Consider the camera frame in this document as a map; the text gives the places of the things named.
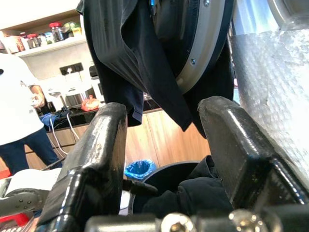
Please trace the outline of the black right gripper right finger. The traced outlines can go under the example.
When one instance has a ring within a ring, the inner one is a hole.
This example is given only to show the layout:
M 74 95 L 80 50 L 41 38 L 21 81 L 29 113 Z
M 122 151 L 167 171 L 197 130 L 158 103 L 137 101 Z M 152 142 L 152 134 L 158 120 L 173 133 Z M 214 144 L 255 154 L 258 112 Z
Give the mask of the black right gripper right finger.
M 199 103 L 198 112 L 219 178 L 235 208 L 308 204 L 305 177 L 243 108 L 213 96 Z

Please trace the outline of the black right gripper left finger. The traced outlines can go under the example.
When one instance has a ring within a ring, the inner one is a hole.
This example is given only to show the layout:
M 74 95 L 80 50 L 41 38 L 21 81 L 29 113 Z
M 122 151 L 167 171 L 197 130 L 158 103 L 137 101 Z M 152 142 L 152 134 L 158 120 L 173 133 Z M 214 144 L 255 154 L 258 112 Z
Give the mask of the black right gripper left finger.
M 64 160 L 38 226 L 84 226 L 96 215 L 118 215 L 123 185 L 126 107 L 103 106 Z

